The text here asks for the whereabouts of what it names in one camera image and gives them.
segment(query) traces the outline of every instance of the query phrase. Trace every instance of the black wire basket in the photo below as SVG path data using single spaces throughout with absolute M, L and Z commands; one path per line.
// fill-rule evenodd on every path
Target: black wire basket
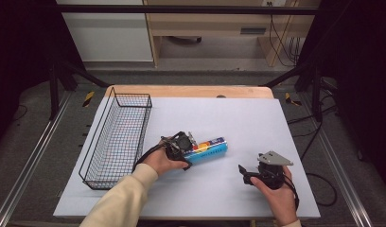
M 117 94 L 112 88 L 79 170 L 85 184 L 109 190 L 132 173 L 142 155 L 151 108 L 149 94 Z

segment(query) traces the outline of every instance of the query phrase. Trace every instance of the sweater sleeve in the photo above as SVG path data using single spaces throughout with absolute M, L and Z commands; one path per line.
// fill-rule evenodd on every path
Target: sweater sleeve
M 119 180 L 93 207 L 80 226 L 136 226 L 157 172 L 139 164 L 132 175 Z
M 281 227 L 302 227 L 302 224 L 300 223 L 300 220 L 297 219 L 295 222 L 289 224 L 289 225 L 284 225 Z

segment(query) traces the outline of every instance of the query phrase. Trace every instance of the white tabletop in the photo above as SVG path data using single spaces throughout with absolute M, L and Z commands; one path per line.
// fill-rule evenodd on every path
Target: white tabletop
M 104 97 L 92 128 L 105 113 Z M 258 153 L 273 150 L 293 161 L 289 169 L 299 194 L 299 218 L 318 218 L 305 171 L 290 135 L 279 100 L 270 98 L 152 97 L 152 110 L 144 149 L 161 136 L 191 131 L 198 143 L 224 137 L 224 156 L 193 165 L 187 171 L 173 170 L 160 177 L 149 191 L 141 213 L 145 219 L 254 219 L 272 217 L 264 196 L 243 183 L 237 165 L 249 171 L 258 166 Z M 86 144 L 92 140 L 87 136 Z M 84 146 L 54 216 L 85 217 L 106 191 L 90 189 L 79 176 Z

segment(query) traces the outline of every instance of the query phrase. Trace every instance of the person's right hand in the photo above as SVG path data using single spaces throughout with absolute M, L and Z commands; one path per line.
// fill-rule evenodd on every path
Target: person's right hand
M 292 180 L 290 170 L 286 166 L 283 168 L 285 176 Z M 281 188 L 272 190 L 256 177 L 251 177 L 250 181 L 267 198 L 278 226 L 288 225 L 297 220 L 294 194 L 285 183 Z
M 163 175 L 171 169 L 188 167 L 188 163 L 186 162 L 169 160 L 167 158 L 166 148 L 164 147 L 155 150 L 143 163 L 151 166 L 157 172 L 158 176 Z

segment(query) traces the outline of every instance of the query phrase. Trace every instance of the cable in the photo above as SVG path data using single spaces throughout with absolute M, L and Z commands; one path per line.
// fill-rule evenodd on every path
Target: cable
M 288 58 L 290 58 L 291 61 L 294 62 L 294 64 L 296 65 L 298 60 L 299 60 L 299 48 L 300 48 L 300 38 L 297 37 L 296 38 L 296 45 L 295 45 L 295 49 L 294 49 L 294 52 L 292 52 L 293 50 L 293 43 L 294 43 L 294 40 L 295 38 L 294 37 L 291 37 L 290 38 L 290 42 L 289 42 L 289 56 Z
M 273 23 L 272 14 L 270 14 L 270 17 L 271 17 L 271 21 L 270 21 L 269 40 L 270 40 L 270 45 L 271 45 L 273 51 L 275 51 L 276 57 L 277 57 L 278 60 L 281 62 L 281 64 L 284 65 L 284 66 L 288 66 L 288 67 L 294 67 L 294 66 L 296 66 L 295 61 L 294 61 L 292 58 L 290 58 L 290 55 L 288 54 L 287 50 L 285 49 L 285 45 L 283 44 L 282 39 L 279 37 L 278 31 L 276 30 L 275 25 L 274 25 L 274 23 Z M 290 16 L 289 16 L 289 18 L 288 18 L 288 22 L 285 24 L 284 32 L 287 30 L 287 27 L 288 27 L 288 24 L 289 24 L 289 20 L 290 20 Z M 275 31 L 276 37 L 278 38 L 278 41 L 279 41 L 279 43 L 281 44 L 282 49 L 284 50 L 284 52 L 285 52 L 285 54 L 287 55 L 288 59 L 293 63 L 293 65 L 287 65 L 287 64 L 284 64 L 284 63 L 281 61 L 281 58 L 280 58 L 280 56 L 279 56 L 279 54 L 278 54 L 278 51 L 276 51 L 276 49 L 275 49 L 275 47 L 273 46 L 273 43 L 272 43 L 272 39 L 271 39 L 272 29 Z
M 293 135 L 292 137 L 293 137 L 293 138 L 294 138 L 294 137 L 305 137 L 305 136 L 311 135 L 311 134 L 314 133 L 315 131 L 316 131 L 316 130 L 311 131 L 311 132 L 309 132 L 309 133 L 307 133 L 307 134 Z
M 299 201 L 300 200 L 299 200 L 299 195 L 296 192 L 296 187 L 294 186 L 293 181 L 289 177 L 287 177 L 285 174 L 284 174 L 284 177 L 289 180 L 289 182 L 284 180 L 284 183 L 290 188 L 290 190 L 292 190 L 292 192 L 294 194 L 294 205 L 295 205 L 296 210 L 297 210 L 297 208 L 299 207 Z
M 329 111 L 334 110 L 336 107 L 337 107 L 337 105 L 330 106 L 330 107 L 326 108 L 325 110 L 323 110 L 322 113 L 328 114 Z M 298 122 L 307 120 L 313 116 L 314 115 L 312 114 L 312 115 L 308 115 L 308 116 L 304 116 L 304 117 L 300 117 L 300 118 L 294 118 L 294 119 L 291 119 L 287 122 L 288 122 L 288 125 L 290 125 L 290 124 L 294 124 L 294 123 L 298 123 Z
M 327 95 L 327 96 L 324 96 L 322 99 L 321 99 L 321 102 L 323 102 L 326 98 L 329 98 L 329 97 L 332 97 L 332 99 L 334 99 L 335 101 L 335 98 L 333 95 Z
M 16 117 L 16 118 L 12 119 L 12 122 L 13 122 L 13 121 L 17 121 L 17 120 L 19 120 L 20 118 L 24 117 L 24 116 L 26 115 L 27 111 L 28 111 L 27 106 L 25 106 L 25 105 L 19 105 L 19 107 L 25 108 L 25 112 L 22 113 L 20 116 L 18 116 L 18 117 Z
M 320 122 L 320 125 L 318 126 L 318 128 L 317 128 L 316 132 L 314 133 L 313 137 L 311 138 L 310 142 L 308 142 L 307 147 L 306 147 L 305 151 L 303 152 L 302 156 L 300 156 L 300 161 L 303 162 L 303 159 L 305 158 L 305 155 L 307 154 L 308 150 L 310 149 L 310 146 L 313 143 L 313 141 L 315 140 L 315 138 L 316 138 L 318 132 L 320 131 L 322 125 L 323 125 L 323 120 Z
M 181 136 L 186 136 L 183 131 L 179 131 L 172 137 L 164 137 L 161 136 L 161 141 L 159 144 L 156 146 L 150 148 L 146 153 L 144 153 L 133 165 L 132 172 L 136 170 L 137 165 L 141 164 L 144 162 L 146 158 L 149 157 L 153 152 L 155 152 L 159 148 L 166 148 L 166 155 L 167 158 L 173 161 L 183 161 L 189 164 L 188 167 L 185 167 L 184 170 L 187 170 L 188 168 L 191 167 L 191 163 L 187 161 L 182 152 L 181 152 L 181 147 L 180 143 L 178 143 L 178 140 L 181 138 Z
M 308 176 L 313 176 L 313 177 L 316 177 L 316 178 L 319 178 L 319 179 L 325 181 L 326 183 L 329 184 L 329 186 L 330 186 L 330 187 L 332 188 L 332 190 L 334 191 L 334 199 L 332 200 L 332 202 L 330 202 L 330 203 L 320 203 L 320 202 L 316 201 L 316 203 L 317 203 L 318 205 L 321 205 L 321 206 L 332 206 L 332 205 L 334 205 L 334 204 L 337 202 L 337 200 L 338 200 L 337 189 L 335 189 L 335 187 L 332 185 L 332 183 L 331 183 L 329 180 L 327 180 L 325 177 L 320 176 L 320 175 L 315 174 L 315 173 L 306 173 L 306 175 L 308 175 Z
M 287 67 L 293 67 L 293 66 L 295 66 L 294 64 L 293 64 L 293 65 L 288 65 L 288 64 L 284 64 L 284 63 L 282 62 L 281 58 L 279 57 L 278 51 L 276 51 L 275 47 L 274 47 L 273 44 L 272 44 L 272 40 L 271 40 L 271 32 L 272 32 L 272 28 L 274 28 L 275 34 L 276 34 L 276 36 L 278 37 L 278 40 L 279 40 L 279 42 L 280 42 L 281 44 L 282 44 L 282 40 L 279 38 L 278 32 L 276 31 L 275 26 L 273 25 L 272 14 L 271 14 L 270 16 L 271 16 L 270 32 L 269 32 L 270 45 L 271 45 L 273 51 L 275 51 L 276 57 L 278 58 L 278 60 L 281 62 L 282 65 L 287 66 Z M 283 44 L 282 44 L 282 48 L 284 49 L 285 54 L 287 54 L 287 50 L 285 49 L 285 47 L 284 47 Z

